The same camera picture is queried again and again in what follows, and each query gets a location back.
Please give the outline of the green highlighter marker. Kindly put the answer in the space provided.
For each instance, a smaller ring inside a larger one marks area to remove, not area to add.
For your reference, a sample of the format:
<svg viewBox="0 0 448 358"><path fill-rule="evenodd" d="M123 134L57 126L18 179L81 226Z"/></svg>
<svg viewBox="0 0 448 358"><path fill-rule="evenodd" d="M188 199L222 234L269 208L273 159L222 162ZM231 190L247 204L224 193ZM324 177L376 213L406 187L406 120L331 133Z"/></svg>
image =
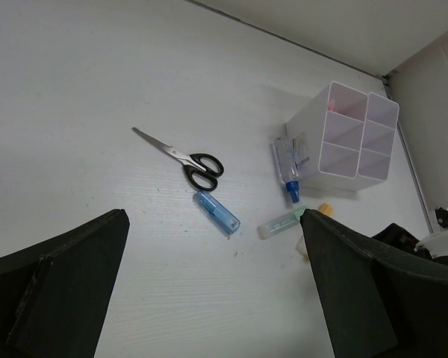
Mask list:
<svg viewBox="0 0 448 358"><path fill-rule="evenodd" d="M258 226L257 231L260 239L269 239L272 236L298 225L300 223L300 217L306 209L307 207L299 207Z"/></svg>

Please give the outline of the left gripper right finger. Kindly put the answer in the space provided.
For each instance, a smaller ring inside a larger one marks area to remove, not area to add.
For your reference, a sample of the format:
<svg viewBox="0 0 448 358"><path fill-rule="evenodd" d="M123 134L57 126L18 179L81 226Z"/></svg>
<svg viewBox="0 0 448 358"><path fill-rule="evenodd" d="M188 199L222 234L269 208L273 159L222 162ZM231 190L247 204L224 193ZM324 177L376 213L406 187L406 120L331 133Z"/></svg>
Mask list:
<svg viewBox="0 0 448 358"><path fill-rule="evenodd" d="M336 357L448 357L448 256L408 254L317 210L300 223Z"/></svg>

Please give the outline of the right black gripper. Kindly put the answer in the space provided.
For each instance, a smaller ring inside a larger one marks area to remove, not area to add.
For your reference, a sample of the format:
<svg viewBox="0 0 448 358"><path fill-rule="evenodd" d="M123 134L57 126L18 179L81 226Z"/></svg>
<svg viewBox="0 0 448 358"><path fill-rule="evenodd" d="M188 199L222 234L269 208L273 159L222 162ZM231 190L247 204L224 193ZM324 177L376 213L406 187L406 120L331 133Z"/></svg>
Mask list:
<svg viewBox="0 0 448 358"><path fill-rule="evenodd" d="M372 238L417 257L431 257L426 248L417 248L417 244L420 242L419 239L395 223L388 225L384 230L372 236Z"/></svg>

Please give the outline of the blue capped glue pen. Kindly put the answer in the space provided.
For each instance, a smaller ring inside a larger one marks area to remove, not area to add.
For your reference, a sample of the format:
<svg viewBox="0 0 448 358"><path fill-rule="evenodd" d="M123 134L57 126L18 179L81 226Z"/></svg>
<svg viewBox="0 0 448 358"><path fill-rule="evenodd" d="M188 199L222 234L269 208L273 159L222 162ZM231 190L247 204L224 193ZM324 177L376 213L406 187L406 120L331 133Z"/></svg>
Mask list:
<svg viewBox="0 0 448 358"><path fill-rule="evenodd" d="M299 173L292 143L286 136L280 136L274 139L272 148L279 180L290 202L299 203Z"/></svg>

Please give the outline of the orange capped marker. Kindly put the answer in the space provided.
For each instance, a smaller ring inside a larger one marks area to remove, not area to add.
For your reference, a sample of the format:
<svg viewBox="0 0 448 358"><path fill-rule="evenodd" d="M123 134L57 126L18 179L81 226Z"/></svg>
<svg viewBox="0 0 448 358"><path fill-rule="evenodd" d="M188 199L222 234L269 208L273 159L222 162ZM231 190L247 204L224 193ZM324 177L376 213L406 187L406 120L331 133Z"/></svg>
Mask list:
<svg viewBox="0 0 448 358"><path fill-rule="evenodd" d="M321 204L319 206L318 210L319 210L320 213L322 213L322 214L324 214L324 215L326 215L328 217L332 217L334 208L333 208L332 205L330 205L328 203L324 203L324 204Z"/></svg>

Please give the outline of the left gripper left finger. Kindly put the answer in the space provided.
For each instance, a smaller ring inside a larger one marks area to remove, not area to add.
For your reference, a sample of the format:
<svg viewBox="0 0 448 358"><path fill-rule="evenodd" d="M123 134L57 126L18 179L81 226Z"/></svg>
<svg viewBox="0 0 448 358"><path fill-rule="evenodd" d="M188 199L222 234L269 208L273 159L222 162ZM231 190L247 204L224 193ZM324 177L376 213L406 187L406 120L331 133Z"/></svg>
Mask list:
<svg viewBox="0 0 448 358"><path fill-rule="evenodd" d="M0 357L93 357L130 222L111 210L0 257Z"/></svg>

